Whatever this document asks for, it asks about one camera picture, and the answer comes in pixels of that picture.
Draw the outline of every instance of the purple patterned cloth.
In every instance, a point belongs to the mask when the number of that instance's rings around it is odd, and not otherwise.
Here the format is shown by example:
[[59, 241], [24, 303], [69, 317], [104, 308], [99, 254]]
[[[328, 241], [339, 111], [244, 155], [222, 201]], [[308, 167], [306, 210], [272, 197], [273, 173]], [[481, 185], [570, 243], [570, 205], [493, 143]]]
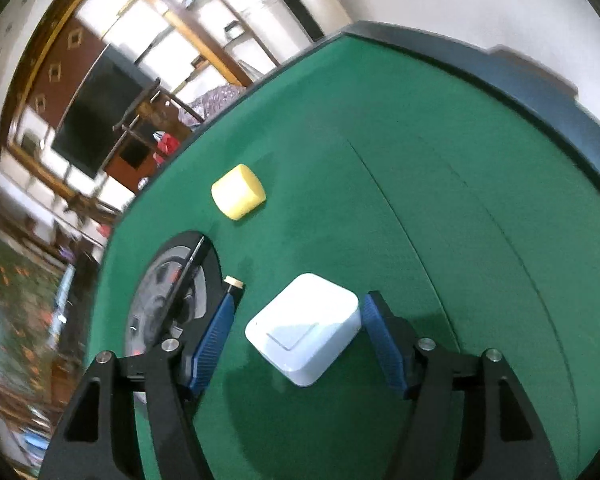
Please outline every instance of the purple patterned cloth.
[[[222, 85], [209, 92], [202, 94], [195, 101], [189, 104], [195, 113], [199, 114], [205, 121], [215, 117], [222, 110], [233, 103], [240, 94], [245, 91], [242, 86]], [[182, 108], [178, 114], [181, 123], [186, 126], [197, 126], [198, 120], [189, 115]]]

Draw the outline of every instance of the table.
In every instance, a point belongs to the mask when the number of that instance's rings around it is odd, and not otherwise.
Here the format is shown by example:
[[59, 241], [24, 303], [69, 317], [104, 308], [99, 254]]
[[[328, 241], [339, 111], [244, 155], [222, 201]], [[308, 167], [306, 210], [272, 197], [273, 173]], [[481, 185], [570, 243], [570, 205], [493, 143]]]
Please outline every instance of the table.
[[[408, 416], [364, 334], [309, 388], [248, 343], [247, 322], [303, 272], [360, 298], [380, 290], [449, 349], [499, 348], [563, 478], [590, 462], [600, 448], [600, 126], [572, 99], [506, 59], [357, 23], [201, 130], [111, 237], [88, 357], [122, 355], [134, 288], [160, 245], [185, 230], [209, 235], [222, 272], [247, 284], [194, 420], [217, 479], [382, 478]], [[210, 188], [239, 163], [267, 201], [233, 222]], [[457, 437], [450, 428], [450, 447]]]

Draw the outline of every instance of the black circular object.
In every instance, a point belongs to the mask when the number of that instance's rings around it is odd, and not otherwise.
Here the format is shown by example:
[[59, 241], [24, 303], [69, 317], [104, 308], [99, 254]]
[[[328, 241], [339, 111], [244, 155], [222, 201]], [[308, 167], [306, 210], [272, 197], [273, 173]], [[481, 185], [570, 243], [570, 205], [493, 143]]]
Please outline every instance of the black circular object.
[[[178, 281], [191, 250], [202, 236], [197, 231], [174, 236], [157, 251], [147, 266], [129, 307], [125, 330], [126, 356], [145, 353], [148, 346], [157, 340], [167, 297]], [[169, 337], [179, 338], [185, 323], [202, 318], [222, 299], [220, 261], [213, 245], [210, 243], [208, 247], [202, 264], [191, 269], [190, 278], [184, 284], [184, 298], [168, 319], [170, 328], [165, 335]], [[136, 396], [146, 403], [144, 394]]]

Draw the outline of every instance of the black vertical strip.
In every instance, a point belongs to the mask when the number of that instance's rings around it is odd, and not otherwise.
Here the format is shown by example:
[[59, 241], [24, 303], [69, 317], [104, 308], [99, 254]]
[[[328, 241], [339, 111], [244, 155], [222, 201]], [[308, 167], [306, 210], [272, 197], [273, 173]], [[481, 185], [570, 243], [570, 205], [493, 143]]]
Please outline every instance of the black vertical strip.
[[294, 16], [298, 19], [302, 28], [306, 31], [312, 41], [319, 41], [324, 38], [324, 32], [320, 25], [314, 20], [314, 17], [307, 10], [300, 0], [283, 0], [286, 6], [291, 10]]

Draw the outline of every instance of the yellow cylinder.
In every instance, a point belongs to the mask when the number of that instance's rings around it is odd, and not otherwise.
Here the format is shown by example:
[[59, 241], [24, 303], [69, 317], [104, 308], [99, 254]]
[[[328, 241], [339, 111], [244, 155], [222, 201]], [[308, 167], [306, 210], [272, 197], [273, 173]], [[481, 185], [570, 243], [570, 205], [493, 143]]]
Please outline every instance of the yellow cylinder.
[[267, 199], [258, 177], [244, 164], [238, 164], [213, 184], [211, 196], [231, 220], [239, 220]]

